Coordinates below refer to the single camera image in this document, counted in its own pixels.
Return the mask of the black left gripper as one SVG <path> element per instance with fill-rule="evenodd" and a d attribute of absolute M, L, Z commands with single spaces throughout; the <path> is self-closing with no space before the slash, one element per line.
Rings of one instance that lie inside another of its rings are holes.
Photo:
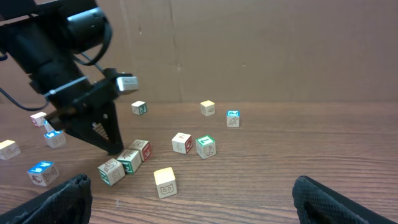
<path fill-rule="evenodd" d="M 106 151 L 120 153 L 124 146 L 114 101 L 122 94 L 115 68 L 91 84 L 79 68 L 41 68 L 29 75 L 30 86 L 43 95 L 55 111 L 46 115 L 50 124 L 61 124 L 69 135 Z"/>

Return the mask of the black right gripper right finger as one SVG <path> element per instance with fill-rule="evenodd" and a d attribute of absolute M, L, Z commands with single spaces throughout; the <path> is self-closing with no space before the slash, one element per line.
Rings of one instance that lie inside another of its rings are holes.
<path fill-rule="evenodd" d="M 292 196 L 300 224 L 396 224 L 304 175 Z"/>

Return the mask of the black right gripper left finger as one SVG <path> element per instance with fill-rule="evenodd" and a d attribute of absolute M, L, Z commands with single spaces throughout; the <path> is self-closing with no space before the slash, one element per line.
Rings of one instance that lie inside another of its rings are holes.
<path fill-rule="evenodd" d="M 1 215 L 6 224 L 84 224 L 90 221 L 91 180 L 78 174 Z"/>

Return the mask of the wooden block green trim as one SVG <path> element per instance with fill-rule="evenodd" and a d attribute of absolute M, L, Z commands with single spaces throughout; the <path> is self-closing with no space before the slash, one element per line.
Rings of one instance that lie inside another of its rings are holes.
<path fill-rule="evenodd" d="M 116 159 L 123 167 L 126 174 L 135 174 L 141 165 L 141 156 L 139 151 L 126 149 Z"/>

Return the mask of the wooden block yellow B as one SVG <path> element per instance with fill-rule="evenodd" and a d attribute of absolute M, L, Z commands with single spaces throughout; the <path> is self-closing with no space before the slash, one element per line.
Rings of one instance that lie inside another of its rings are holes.
<path fill-rule="evenodd" d="M 155 171 L 154 178 L 159 198 L 177 194 L 176 178 L 171 167 Z"/>

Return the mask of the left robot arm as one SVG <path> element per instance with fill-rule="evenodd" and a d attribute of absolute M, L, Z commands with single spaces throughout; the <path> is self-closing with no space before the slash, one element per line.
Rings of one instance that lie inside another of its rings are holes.
<path fill-rule="evenodd" d="M 55 111 L 45 118 L 53 129 L 97 146 L 110 155 L 123 149 L 115 99 L 119 73 L 105 68 L 90 83 L 81 66 L 95 66 L 113 35 L 93 0 L 1 2 L 2 59 L 12 57 L 31 87 Z"/>

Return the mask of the wooden block far white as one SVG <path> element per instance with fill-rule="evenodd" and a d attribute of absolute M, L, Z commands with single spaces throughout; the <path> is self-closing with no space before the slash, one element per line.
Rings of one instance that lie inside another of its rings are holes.
<path fill-rule="evenodd" d="M 147 112 L 147 104 L 144 101 L 136 101 L 131 104 L 132 112 L 136 115 L 142 115 Z"/>

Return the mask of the wooden block blue middle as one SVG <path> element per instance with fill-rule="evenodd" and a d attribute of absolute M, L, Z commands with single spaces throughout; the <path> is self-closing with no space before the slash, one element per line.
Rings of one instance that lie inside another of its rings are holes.
<path fill-rule="evenodd" d="M 44 134 L 44 139 L 52 149 L 58 148 L 66 144 L 66 137 L 63 131 L 51 131 Z"/>

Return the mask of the wooden block green H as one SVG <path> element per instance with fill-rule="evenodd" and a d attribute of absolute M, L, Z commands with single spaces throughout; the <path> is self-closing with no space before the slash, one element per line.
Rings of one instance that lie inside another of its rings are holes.
<path fill-rule="evenodd" d="M 110 159 L 98 167 L 101 179 L 109 186 L 125 177 L 123 165 L 116 159 Z"/>

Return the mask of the wooden block red trim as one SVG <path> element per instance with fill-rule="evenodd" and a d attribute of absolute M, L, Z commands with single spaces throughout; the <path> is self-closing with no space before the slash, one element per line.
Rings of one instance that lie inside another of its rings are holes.
<path fill-rule="evenodd" d="M 130 146 L 129 149 L 139 151 L 141 161 L 145 162 L 152 154 L 152 149 L 149 141 L 136 139 Z"/>

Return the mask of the wooden block pink trim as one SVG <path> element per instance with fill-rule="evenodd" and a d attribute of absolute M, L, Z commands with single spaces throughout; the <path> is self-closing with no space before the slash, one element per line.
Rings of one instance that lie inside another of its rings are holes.
<path fill-rule="evenodd" d="M 41 111 L 41 112 L 31 115 L 30 119 L 32 120 L 33 124 L 36 127 L 41 127 L 44 125 L 46 115 L 47 115 L 46 113 Z"/>

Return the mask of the wooden block yellow left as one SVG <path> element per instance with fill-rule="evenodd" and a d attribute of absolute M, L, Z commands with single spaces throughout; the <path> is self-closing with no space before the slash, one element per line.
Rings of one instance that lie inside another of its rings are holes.
<path fill-rule="evenodd" d="M 15 141 L 5 140 L 0 143 L 0 156 L 2 160 L 11 159 L 21 153 Z"/>

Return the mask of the cardboard back board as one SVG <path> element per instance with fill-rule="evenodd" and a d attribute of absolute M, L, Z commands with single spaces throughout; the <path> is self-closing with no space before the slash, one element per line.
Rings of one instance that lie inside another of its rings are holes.
<path fill-rule="evenodd" d="M 121 101 L 395 101 L 396 1 L 100 1 Z"/>

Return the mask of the wooden block yellow far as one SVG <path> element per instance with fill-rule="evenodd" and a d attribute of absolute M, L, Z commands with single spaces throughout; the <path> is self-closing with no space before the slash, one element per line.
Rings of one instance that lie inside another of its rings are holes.
<path fill-rule="evenodd" d="M 210 100 L 206 100 L 200 103 L 201 106 L 201 113 L 205 116 L 210 116 L 215 114 L 215 103 L 210 101 Z"/>

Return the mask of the wooden block blue P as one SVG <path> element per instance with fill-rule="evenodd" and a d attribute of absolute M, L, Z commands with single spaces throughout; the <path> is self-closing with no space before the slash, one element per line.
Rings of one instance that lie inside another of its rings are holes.
<path fill-rule="evenodd" d="M 226 125 L 230 128 L 237 128 L 239 127 L 240 121 L 240 112 L 239 110 L 228 110 L 226 112 Z"/>

